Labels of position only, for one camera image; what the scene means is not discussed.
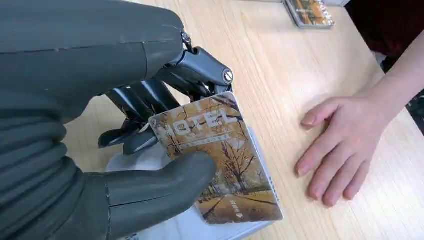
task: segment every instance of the road illustration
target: road illustration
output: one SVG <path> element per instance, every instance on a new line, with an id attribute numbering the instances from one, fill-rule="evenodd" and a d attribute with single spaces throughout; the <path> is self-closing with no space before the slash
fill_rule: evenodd
<path id="1" fill-rule="evenodd" d="M 260 196 L 227 194 L 209 201 L 210 209 L 203 213 L 203 217 L 213 220 L 214 223 L 226 223 L 234 220 L 235 223 L 261 221 L 270 215 L 279 214 L 275 202 L 258 200 Z"/>

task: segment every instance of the human finger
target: human finger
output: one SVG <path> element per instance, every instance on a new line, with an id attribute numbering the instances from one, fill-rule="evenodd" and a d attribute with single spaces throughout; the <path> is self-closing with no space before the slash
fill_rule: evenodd
<path id="1" fill-rule="evenodd" d="M 325 191 L 322 202 L 332 207 L 336 205 L 337 201 L 342 196 L 344 190 L 355 177 L 361 163 L 363 162 L 358 154 L 351 156 L 344 165 L 338 170 L 334 178 L 331 180 L 329 187 Z"/>
<path id="2" fill-rule="evenodd" d="M 303 120 L 302 126 L 306 128 L 313 128 L 322 123 L 325 119 L 330 118 L 340 106 L 340 98 L 329 98 L 323 103 L 315 106 L 309 110 Z"/>
<path id="3" fill-rule="evenodd" d="M 370 165 L 371 161 L 367 159 L 359 166 L 359 169 L 353 177 L 352 181 L 349 183 L 349 185 L 347 185 L 343 192 L 343 195 L 346 199 L 352 200 L 359 192 L 359 189 L 361 188 L 365 178 L 367 178 L 368 172 L 370 171 Z"/>
<path id="4" fill-rule="evenodd" d="M 344 143 L 337 145 L 337 147 L 325 157 L 321 166 L 316 170 L 309 185 L 309 196 L 316 200 L 320 200 L 339 169 L 342 168 L 351 156 L 352 153 L 350 149 L 346 147 Z"/>

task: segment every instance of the fingernail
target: fingernail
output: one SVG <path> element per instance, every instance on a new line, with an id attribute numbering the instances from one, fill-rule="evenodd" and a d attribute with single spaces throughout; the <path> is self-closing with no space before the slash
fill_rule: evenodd
<path id="1" fill-rule="evenodd" d="M 322 197 L 322 190 L 320 186 L 314 186 L 311 190 L 310 190 L 310 197 L 315 199 L 315 200 L 321 200 Z"/>
<path id="2" fill-rule="evenodd" d="M 315 122 L 315 116 L 307 116 L 302 120 L 302 125 L 311 126 Z"/>
<path id="3" fill-rule="evenodd" d="M 297 175 L 299 175 L 299 177 L 303 177 L 305 176 L 307 173 L 309 172 L 309 167 L 308 166 L 303 166 L 301 168 L 299 168 L 297 170 Z"/>

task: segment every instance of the light wood surface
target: light wood surface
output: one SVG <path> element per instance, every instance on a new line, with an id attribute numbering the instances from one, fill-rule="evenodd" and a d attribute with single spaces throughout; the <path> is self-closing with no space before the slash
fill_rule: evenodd
<path id="1" fill-rule="evenodd" d="M 320 129 L 304 131 L 303 114 L 329 96 L 345 96 L 382 76 L 343 8 L 331 7 L 331 30 L 299 30 L 279 3 L 241 0 L 146 0 L 180 15 L 195 46 L 234 72 L 234 92 L 254 129 L 284 207 L 285 219 L 251 240 L 424 239 L 424 137 L 404 110 L 385 131 L 371 171 L 352 201 L 328 209 L 308 199 L 311 175 L 294 166 Z M 180 94 L 178 100 L 187 103 Z M 124 116 L 94 98 L 67 125 L 68 155 L 86 172 L 103 171 L 120 147 L 97 148 L 101 133 Z"/>

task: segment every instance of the autumn tree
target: autumn tree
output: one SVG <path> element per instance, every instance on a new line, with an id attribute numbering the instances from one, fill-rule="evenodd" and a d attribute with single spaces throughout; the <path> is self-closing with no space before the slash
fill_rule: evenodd
<path id="1" fill-rule="evenodd" d="M 222 153 L 225 158 L 222 163 L 225 164 L 227 170 L 232 173 L 240 185 L 240 190 L 244 195 L 249 195 L 246 185 L 243 181 L 243 174 L 249 169 L 255 155 L 249 154 L 249 150 L 246 149 L 245 145 L 242 149 L 234 150 L 234 147 L 227 141 L 221 143 Z"/>

